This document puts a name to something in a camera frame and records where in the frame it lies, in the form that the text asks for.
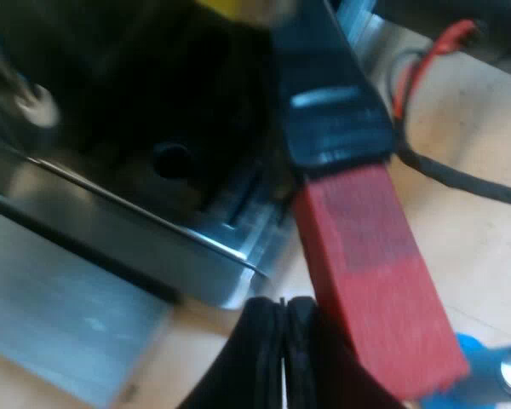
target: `yellow object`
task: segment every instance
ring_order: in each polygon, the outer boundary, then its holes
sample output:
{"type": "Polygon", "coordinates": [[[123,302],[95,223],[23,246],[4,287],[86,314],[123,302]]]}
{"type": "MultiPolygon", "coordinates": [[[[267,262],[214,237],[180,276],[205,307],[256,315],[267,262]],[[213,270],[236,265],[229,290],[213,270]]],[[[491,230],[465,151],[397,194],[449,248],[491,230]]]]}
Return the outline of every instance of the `yellow object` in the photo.
{"type": "Polygon", "coordinates": [[[198,3],[214,9],[225,17],[237,20],[242,9],[242,0],[197,0],[198,3]]]}

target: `black clamp jaw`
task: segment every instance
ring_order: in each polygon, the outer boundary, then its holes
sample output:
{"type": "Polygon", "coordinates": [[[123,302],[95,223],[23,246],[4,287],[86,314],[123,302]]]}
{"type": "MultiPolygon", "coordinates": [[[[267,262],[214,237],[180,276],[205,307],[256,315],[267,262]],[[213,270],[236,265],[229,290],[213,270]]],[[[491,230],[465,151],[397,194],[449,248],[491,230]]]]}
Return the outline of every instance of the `black clamp jaw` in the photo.
{"type": "Polygon", "coordinates": [[[388,160],[396,148],[388,112],[326,0],[300,0],[271,34],[280,139],[297,181],[388,160]]]}

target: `blue object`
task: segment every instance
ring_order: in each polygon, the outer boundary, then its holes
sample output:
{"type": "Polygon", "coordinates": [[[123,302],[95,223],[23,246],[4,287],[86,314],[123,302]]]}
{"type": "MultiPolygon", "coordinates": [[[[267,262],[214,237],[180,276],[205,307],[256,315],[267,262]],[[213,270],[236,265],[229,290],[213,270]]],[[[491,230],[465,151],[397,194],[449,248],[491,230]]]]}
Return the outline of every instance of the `blue object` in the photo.
{"type": "MultiPolygon", "coordinates": [[[[480,354],[481,352],[488,351],[482,343],[480,343],[477,339],[470,337],[469,335],[458,334],[456,336],[460,346],[464,354],[468,357],[470,364],[472,364],[470,357],[474,353],[480,354]]],[[[496,405],[467,405],[461,402],[458,402],[451,395],[454,394],[455,390],[453,389],[450,393],[446,395],[436,394],[429,398],[423,399],[421,401],[421,405],[423,409],[495,409],[496,405]]]]}

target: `black plastic part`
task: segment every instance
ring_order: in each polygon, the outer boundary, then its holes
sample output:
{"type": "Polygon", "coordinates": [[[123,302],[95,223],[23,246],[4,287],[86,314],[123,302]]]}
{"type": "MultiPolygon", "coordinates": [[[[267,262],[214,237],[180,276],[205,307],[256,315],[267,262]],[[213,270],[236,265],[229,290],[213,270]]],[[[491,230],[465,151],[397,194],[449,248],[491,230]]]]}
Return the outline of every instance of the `black plastic part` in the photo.
{"type": "Polygon", "coordinates": [[[250,299],[225,347],[178,409],[280,409],[284,328],[282,305],[250,299]]]}
{"type": "Polygon", "coordinates": [[[272,40],[279,122],[296,175],[325,176],[388,159],[395,150],[393,126],[330,5],[300,0],[272,40]]]}

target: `stainless steel panel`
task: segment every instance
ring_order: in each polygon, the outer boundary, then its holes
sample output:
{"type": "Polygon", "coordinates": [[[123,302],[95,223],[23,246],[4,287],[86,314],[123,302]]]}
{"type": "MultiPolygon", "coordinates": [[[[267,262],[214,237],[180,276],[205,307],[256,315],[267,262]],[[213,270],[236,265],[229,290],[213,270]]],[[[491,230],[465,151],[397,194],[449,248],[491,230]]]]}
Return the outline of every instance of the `stainless steel panel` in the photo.
{"type": "Polygon", "coordinates": [[[0,354],[28,371],[105,407],[168,309],[0,216],[0,354]]]}

